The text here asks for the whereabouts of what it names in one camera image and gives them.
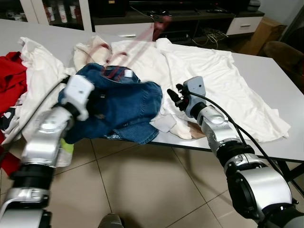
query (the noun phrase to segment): table leg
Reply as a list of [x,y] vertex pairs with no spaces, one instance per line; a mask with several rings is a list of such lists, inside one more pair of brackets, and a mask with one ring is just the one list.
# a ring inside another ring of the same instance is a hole
[[298,191],[304,197],[304,190],[294,181],[295,178],[304,173],[304,163],[295,167],[293,170],[290,170],[285,161],[277,161],[278,166],[280,167],[282,174],[287,182],[292,182],[293,185],[298,189]]

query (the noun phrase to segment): cabinet drawer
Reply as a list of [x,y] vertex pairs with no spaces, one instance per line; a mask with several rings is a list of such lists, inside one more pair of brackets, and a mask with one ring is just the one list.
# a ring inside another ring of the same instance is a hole
[[227,35],[255,32],[263,17],[234,18]]
[[[95,31],[96,33],[106,33],[120,37],[136,38],[151,26],[153,26],[153,23],[96,25]],[[144,40],[152,41],[152,37],[153,29],[151,29],[150,33],[144,38]]]

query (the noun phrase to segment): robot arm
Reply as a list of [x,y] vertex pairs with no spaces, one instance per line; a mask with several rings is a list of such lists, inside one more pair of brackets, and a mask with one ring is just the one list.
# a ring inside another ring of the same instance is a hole
[[244,145],[228,124],[228,118],[202,98],[205,88],[202,77],[176,85],[182,99],[168,90],[181,111],[205,133],[212,152],[219,159],[227,177],[228,189],[235,210],[259,227],[302,228],[304,214],[297,211],[288,184],[280,173],[260,160],[249,145]]
[[11,177],[14,183],[0,210],[1,228],[50,227],[51,213],[43,208],[50,198],[60,139],[76,120],[88,118],[86,104],[93,90],[93,84],[82,76],[71,76],[61,104],[41,115],[38,130],[23,151],[20,168]]

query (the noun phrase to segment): white table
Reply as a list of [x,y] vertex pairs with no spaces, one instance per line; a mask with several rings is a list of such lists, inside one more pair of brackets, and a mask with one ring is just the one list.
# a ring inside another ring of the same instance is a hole
[[[95,35],[93,32],[2,19],[0,19],[0,31],[0,55],[21,50],[21,45],[17,43],[19,37],[28,37],[42,44],[68,67],[73,66],[74,45],[87,42],[91,36]],[[99,36],[106,42],[126,39],[107,34],[99,34]],[[271,108],[278,109],[282,119],[291,125],[288,139],[281,138],[262,143],[263,149],[276,160],[303,162],[303,94],[273,59],[236,53],[233,53],[233,58],[249,87],[255,90]],[[162,132],[153,140],[153,143],[197,150],[209,149],[206,138],[188,141],[171,133]],[[254,145],[253,147],[257,155],[261,155]]]

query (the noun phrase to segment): cardboard box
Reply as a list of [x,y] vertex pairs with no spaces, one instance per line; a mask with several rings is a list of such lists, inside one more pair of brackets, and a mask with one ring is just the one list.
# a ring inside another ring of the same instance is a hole
[[286,27],[277,21],[263,17],[249,40],[247,38],[238,39],[230,48],[241,54],[256,56],[262,52],[265,43],[279,40]]

